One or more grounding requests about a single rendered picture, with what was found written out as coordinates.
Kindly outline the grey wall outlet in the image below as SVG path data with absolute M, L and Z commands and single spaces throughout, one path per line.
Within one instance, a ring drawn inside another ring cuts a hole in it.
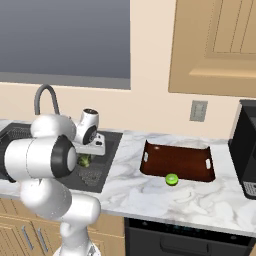
M 206 116 L 207 101 L 192 101 L 190 120 L 196 122 L 203 122 Z

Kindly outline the green lime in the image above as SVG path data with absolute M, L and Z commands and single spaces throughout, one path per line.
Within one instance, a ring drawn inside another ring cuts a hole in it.
M 165 182 L 169 186 L 175 186 L 178 184 L 179 178 L 176 174 L 168 174 L 165 177 Z

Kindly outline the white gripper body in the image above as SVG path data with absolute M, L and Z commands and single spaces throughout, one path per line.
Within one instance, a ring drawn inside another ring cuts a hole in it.
M 76 151 L 80 154 L 90 154 L 102 156 L 105 154 L 105 145 L 80 145 L 74 144 Z

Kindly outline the green broccoli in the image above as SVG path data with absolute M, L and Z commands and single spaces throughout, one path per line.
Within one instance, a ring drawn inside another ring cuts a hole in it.
M 87 154 L 81 154 L 78 157 L 78 164 L 82 167 L 87 168 L 90 165 L 91 162 L 91 156 Z

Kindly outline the grey curved faucet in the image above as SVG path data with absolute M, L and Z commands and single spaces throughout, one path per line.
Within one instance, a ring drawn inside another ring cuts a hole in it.
M 41 100 L 41 95 L 45 90 L 48 90 L 51 95 L 52 104 L 53 104 L 55 114 L 60 115 L 56 93 L 55 93 L 54 89 L 52 88 L 52 86 L 50 86 L 49 84 L 42 84 L 36 91 L 36 94 L 34 97 L 34 113 L 35 113 L 35 115 L 41 114 L 40 100 Z

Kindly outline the tan base cupboard door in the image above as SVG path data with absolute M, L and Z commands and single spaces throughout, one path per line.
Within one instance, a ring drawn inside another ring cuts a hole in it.
M 60 224 L 40 218 L 32 223 L 36 231 L 41 228 L 48 247 L 48 253 L 43 250 L 43 254 L 53 256 L 61 245 Z M 126 256 L 123 217 L 101 214 L 99 219 L 88 227 L 88 234 L 102 256 Z
M 30 250 L 21 227 L 25 225 L 33 250 Z M 34 256 L 33 228 L 28 221 L 0 216 L 0 256 Z

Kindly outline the tan wall cupboard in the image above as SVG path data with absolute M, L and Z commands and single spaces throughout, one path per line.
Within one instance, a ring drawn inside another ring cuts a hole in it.
M 177 0 L 169 91 L 256 97 L 256 0 Z

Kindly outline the grey window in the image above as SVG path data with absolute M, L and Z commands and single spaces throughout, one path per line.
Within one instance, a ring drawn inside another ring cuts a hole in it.
M 0 82 L 130 88 L 130 0 L 0 0 Z

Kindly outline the black dishwasher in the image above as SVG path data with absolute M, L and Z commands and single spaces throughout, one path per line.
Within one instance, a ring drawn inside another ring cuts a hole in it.
M 256 238 L 125 219 L 126 256 L 249 256 Z

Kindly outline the dark sink basin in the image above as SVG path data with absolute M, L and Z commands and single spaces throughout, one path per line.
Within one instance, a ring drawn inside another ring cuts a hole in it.
M 109 131 L 101 131 L 100 134 L 105 137 L 105 154 L 92 156 L 88 167 L 77 165 L 69 176 L 58 179 L 69 189 L 93 193 L 102 192 L 122 134 Z M 0 144 L 13 139 L 30 137 L 29 124 L 10 123 L 4 128 L 0 128 Z

